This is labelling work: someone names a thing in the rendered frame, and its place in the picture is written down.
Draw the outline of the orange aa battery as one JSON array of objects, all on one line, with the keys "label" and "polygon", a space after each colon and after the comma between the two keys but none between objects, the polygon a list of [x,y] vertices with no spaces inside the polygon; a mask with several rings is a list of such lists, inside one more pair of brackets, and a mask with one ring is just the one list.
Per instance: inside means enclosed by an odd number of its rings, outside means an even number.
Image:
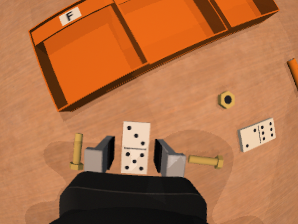
[{"label": "orange aa battery", "polygon": [[287,65],[290,69],[290,72],[292,74],[293,80],[295,82],[297,91],[298,91],[298,64],[295,58],[290,59],[287,61]]}]

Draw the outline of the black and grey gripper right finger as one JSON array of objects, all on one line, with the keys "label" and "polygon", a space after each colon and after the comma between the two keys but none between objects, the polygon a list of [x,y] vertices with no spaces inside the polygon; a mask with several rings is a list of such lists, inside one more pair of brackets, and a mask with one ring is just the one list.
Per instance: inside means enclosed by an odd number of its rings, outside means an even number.
[{"label": "black and grey gripper right finger", "polygon": [[184,177],[186,156],[176,153],[163,139],[155,139],[153,161],[161,176]]}]

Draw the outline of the orange three-compartment bin rack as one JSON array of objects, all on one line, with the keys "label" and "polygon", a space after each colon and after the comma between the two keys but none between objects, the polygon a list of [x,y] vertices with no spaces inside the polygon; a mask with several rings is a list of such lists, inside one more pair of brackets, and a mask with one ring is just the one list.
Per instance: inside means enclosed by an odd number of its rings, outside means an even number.
[{"label": "orange three-compartment bin rack", "polygon": [[278,11],[274,0],[78,0],[28,33],[57,112],[73,112]]}]

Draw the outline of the brass hex nut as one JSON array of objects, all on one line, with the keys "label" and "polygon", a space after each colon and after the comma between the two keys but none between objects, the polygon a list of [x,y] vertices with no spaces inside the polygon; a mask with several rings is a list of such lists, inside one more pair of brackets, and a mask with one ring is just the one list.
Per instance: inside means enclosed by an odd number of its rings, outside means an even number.
[{"label": "brass hex nut", "polygon": [[235,105],[235,96],[229,91],[225,91],[218,95],[218,105],[224,109],[228,109]]}]

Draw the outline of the brass bolt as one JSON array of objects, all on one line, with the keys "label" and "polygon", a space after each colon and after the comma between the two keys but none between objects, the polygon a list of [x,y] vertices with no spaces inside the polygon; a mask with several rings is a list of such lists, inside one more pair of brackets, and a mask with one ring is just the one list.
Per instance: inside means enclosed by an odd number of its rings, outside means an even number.
[{"label": "brass bolt", "polygon": [[189,155],[188,163],[213,165],[215,169],[220,169],[223,166],[223,156],[217,155],[215,158]]},{"label": "brass bolt", "polygon": [[69,163],[70,169],[83,170],[84,164],[81,163],[82,140],[83,134],[75,133],[73,162]]}]

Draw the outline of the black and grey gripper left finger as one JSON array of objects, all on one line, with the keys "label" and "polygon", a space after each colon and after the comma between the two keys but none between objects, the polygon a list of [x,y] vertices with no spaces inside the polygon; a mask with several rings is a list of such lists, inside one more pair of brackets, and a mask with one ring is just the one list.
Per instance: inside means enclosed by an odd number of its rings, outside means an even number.
[{"label": "black and grey gripper left finger", "polygon": [[84,150],[84,171],[106,173],[114,160],[115,136],[107,135],[95,148]]}]

